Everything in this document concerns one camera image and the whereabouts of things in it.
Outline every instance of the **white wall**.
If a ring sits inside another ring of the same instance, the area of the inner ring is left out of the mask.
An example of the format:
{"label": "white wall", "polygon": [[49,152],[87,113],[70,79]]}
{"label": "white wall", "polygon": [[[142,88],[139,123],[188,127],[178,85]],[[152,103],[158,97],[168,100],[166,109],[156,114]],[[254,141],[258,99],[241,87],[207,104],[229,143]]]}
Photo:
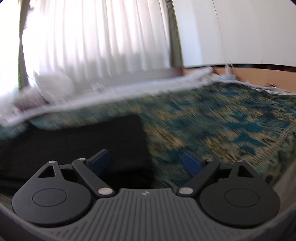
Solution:
{"label": "white wall", "polygon": [[173,0],[185,67],[224,63],[212,0]]}
{"label": "white wall", "polygon": [[235,64],[296,66],[296,5],[292,1],[173,3],[185,67],[222,64],[227,60]]}

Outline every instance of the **silver screw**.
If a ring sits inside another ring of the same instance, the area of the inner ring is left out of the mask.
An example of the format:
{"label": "silver screw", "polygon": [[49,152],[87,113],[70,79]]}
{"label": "silver screw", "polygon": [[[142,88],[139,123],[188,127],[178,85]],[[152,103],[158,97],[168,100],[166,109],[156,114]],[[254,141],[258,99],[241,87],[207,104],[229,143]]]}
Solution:
{"label": "silver screw", "polygon": [[189,194],[193,193],[193,189],[192,188],[180,188],[179,193],[184,194],[184,195],[189,195]]}
{"label": "silver screw", "polygon": [[101,195],[110,195],[113,193],[113,190],[111,188],[100,188],[98,193]]}

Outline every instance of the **sunlight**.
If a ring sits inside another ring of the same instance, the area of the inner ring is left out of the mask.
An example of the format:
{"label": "sunlight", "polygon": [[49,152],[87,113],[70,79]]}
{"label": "sunlight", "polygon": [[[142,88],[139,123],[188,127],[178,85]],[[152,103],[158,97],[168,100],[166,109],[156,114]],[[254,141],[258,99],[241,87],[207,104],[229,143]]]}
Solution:
{"label": "sunlight", "polygon": [[19,4],[0,3],[0,95],[18,86]]}

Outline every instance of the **bed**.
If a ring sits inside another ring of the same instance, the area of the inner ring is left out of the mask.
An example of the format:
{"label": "bed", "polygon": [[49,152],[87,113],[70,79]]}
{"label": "bed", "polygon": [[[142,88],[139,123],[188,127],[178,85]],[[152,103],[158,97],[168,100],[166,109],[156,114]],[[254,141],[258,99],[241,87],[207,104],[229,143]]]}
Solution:
{"label": "bed", "polygon": [[[156,170],[154,188],[176,189],[188,181],[190,175],[182,166],[184,150],[225,163],[244,160],[274,185],[295,159],[295,104],[293,95],[215,82],[201,88],[47,113],[29,121],[38,128],[53,130],[138,114]],[[22,123],[2,128],[0,133],[2,138],[13,137],[25,128]]]}

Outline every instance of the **logo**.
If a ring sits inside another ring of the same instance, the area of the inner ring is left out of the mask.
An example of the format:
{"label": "logo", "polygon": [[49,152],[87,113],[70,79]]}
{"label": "logo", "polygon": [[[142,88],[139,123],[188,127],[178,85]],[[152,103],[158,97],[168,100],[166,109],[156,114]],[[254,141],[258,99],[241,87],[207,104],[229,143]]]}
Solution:
{"label": "logo", "polygon": [[147,196],[147,195],[149,195],[149,194],[150,194],[150,192],[148,192],[148,191],[145,191],[145,192],[142,192],[142,194],[143,194],[144,196]]}

